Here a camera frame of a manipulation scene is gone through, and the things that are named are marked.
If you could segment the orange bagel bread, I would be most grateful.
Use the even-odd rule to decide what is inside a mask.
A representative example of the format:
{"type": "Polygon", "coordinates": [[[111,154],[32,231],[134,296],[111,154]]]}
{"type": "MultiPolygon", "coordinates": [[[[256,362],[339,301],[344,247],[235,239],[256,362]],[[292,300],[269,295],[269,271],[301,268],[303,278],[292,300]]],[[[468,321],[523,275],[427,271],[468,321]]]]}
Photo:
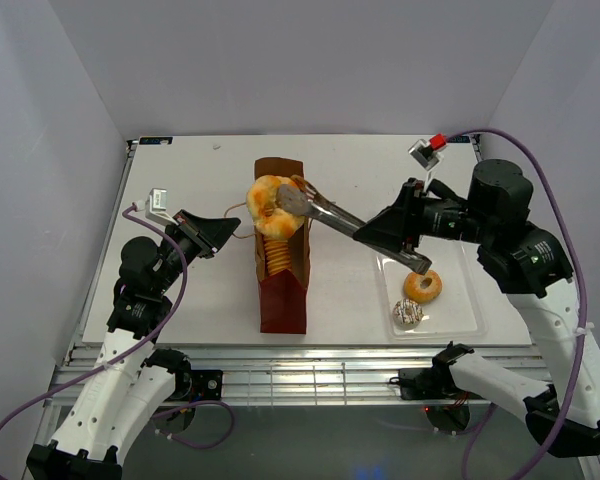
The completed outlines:
{"type": "Polygon", "coordinates": [[[288,240],[304,224],[302,216],[283,210],[277,203],[281,186],[298,189],[289,177],[263,175],[250,187],[246,195],[246,206],[255,229],[263,236],[274,240],[288,240]]]}

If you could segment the glazed orange donut bread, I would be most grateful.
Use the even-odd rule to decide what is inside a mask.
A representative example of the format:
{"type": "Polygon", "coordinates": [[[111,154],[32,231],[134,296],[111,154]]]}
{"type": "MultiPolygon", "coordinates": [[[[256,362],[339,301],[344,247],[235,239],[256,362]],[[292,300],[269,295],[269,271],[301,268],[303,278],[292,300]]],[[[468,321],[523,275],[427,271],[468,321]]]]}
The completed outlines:
{"type": "Polygon", "coordinates": [[[443,282],[433,269],[426,274],[411,272],[404,281],[403,290],[407,298],[425,304],[435,300],[442,292],[443,282]]]}

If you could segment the long ridged orange bread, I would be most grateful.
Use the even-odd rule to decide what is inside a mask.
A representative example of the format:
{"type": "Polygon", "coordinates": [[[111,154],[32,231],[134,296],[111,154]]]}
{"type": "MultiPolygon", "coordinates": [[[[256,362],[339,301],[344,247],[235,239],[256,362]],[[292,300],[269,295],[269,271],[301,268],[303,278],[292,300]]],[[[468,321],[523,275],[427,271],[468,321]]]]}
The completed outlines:
{"type": "Polygon", "coordinates": [[[263,238],[266,270],[269,276],[292,269],[290,247],[287,240],[263,238]]]}

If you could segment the white chocolate drizzled donut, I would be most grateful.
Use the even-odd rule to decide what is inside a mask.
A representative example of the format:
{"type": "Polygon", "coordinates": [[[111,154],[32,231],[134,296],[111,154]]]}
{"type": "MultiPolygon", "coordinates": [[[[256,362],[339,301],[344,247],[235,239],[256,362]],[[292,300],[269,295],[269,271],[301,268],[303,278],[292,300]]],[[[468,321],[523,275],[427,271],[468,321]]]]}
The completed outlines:
{"type": "Polygon", "coordinates": [[[394,325],[404,331],[415,329],[423,318],[421,305],[409,298],[399,300],[392,309],[394,325]]]}

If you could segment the metal serving tongs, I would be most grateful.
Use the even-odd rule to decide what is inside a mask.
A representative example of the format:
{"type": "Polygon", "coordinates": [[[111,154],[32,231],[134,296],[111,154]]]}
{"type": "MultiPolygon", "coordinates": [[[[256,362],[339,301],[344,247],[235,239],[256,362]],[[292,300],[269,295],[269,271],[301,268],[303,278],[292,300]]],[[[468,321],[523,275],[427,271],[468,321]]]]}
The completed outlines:
{"type": "MultiPolygon", "coordinates": [[[[361,219],[328,200],[304,178],[295,176],[295,182],[298,187],[281,185],[278,188],[276,205],[285,212],[315,220],[351,239],[363,227],[364,222],[361,219]]],[[[362,240],[358,240],[358,243],[397,261],[417,274],[424,275],[432,264],[428,257],[414,251],[400,250],[399,252],[393,252],[362,240]]]]}

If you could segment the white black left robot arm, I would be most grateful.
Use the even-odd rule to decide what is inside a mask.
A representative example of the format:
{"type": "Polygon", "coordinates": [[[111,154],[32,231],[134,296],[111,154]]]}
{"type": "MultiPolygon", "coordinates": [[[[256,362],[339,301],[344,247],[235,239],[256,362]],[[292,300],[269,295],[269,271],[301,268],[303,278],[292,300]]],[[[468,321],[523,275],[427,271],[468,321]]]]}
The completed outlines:
{"type": "Polygon", "coordinates": [[[180,303],[166,293],[185,283],[197,258],[213,257],[240,224],[237,218],[206,219],[185,210],[163,219],[160,242],[146,236],[121,249],[113,310],[99,356],[67,418],[26,465],[35,479],[119,479],[134,441],[153,419],[183,417],[199,406],[225,408],[209,392],[208,372],[195,371],[187,356],[156,347],[160,331],[180,303]]]}

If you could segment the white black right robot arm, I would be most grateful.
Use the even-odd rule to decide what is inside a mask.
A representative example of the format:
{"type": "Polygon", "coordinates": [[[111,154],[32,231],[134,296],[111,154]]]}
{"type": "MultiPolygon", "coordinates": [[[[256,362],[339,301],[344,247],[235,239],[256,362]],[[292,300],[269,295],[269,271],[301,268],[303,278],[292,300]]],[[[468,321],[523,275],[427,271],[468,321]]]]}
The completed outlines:
{"type": "Polygon", "coordinates": [[[518,311],[549,372],[529,380],[473,348],[450,343],[414,377],[399,376],[406,397],[454,397],[466,391],[522,420],[558,458],[600,454],[600,349],[578,320],[573,267],[559,240],[529,220],[532,183],[513,162],[490,159],[473,169],[460,198],[440,181],[408,180],[395,200],[354,234],[389,252],[422,237],[477,245],[484,271],[518,311]]]}

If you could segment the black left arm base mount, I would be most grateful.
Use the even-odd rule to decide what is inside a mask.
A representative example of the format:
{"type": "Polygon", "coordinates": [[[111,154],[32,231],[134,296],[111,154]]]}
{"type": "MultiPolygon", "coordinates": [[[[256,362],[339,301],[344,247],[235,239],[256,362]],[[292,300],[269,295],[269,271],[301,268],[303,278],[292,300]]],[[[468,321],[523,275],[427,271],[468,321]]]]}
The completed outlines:
{"type": "Polygon", "coordinates": [[[221,400],[224,372],[222,370],[191,370],[182,380],[181,400],[221,400]]]}

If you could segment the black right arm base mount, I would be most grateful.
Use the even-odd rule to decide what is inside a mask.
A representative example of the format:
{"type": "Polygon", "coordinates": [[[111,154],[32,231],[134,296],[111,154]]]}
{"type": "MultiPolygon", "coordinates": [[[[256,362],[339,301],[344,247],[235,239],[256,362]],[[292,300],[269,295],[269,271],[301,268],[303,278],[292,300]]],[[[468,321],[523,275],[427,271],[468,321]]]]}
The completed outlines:
{"type": "Polygon", "coordinates": [[[461,400],[478,399],[478,395],[461,390],[450,372],[452,364],[474,352],[475,350],[467,345],[451,341],[432,358],[429,367],[419,370],[399,369],[398,373],[388,380],[388,384],[399,388],[402,400],[454,400],[459,403],[461,400]]]}

